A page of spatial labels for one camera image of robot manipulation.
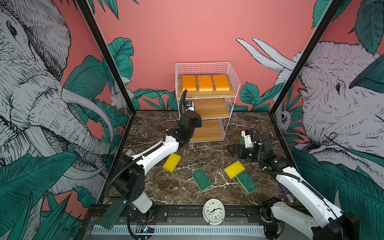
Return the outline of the orange sponge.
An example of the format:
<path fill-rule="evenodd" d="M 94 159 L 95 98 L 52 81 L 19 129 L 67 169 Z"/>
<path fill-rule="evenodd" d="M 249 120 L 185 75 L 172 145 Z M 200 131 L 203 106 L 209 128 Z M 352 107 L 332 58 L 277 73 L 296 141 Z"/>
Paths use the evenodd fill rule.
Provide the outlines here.
<path fill-rule="evenodd" d="M 211 76 L 209 75 L 199 75 L 198 76 L 198 82 L 199 82 L 199 91 L 200 92 L 211 92 L 213 91 L 213 84 Z"/>
<path fill-rule="evenodd" d="M 230 85 L 226 75 L 213 75 L 217 91 L 229 91 Z"/>
<path fill-rule="evenodd" d="M 196 79 L 194 75 L 183 75 L 182 76 L 182 87 L 183 91 L 196 91 Z"/>

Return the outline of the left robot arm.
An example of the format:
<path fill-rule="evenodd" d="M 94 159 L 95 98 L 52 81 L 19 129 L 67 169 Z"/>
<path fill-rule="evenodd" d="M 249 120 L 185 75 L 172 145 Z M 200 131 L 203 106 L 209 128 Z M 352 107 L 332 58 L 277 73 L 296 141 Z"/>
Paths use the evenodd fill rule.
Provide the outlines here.
<path fill-rule="evenodd" d="M 202 127 L 201 116 L 187 104 L 187 93 L 187 90 L 183 91 L 179 103 L 179 110 L 184 110 L 184 113 L 175 127 L 163 133 L 161 141 L 132 157 L 125 154 L 119 158 L 115 172 L 106 185 L 106 200 L 123 200 L 142 214 L 153 208 L 153 202 L 145 192 L 146 174 L 161 160 L 189 143 L 195 129 Z"/>

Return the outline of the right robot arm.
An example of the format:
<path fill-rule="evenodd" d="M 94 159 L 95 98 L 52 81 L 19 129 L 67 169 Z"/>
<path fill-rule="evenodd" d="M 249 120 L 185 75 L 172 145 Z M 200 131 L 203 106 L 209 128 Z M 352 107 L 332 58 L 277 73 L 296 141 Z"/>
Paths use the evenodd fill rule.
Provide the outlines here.
<path fill-rule="evenodd" d="M 343 212 L 312 187 L 293 165 L 284 157 L 275 154 L 272 137 L 261 134 L 258 129 L 242 131 L 244 144 L 227 146 L 232 157 L 256 162 L 285 186 L 306 208 L 304 214 L 288 206 L 278 198 L 262 203 L 261 219 L 266 223 L 286 223 L 311 240 L 357 240 L 360 221 L 351 213 Z"/>

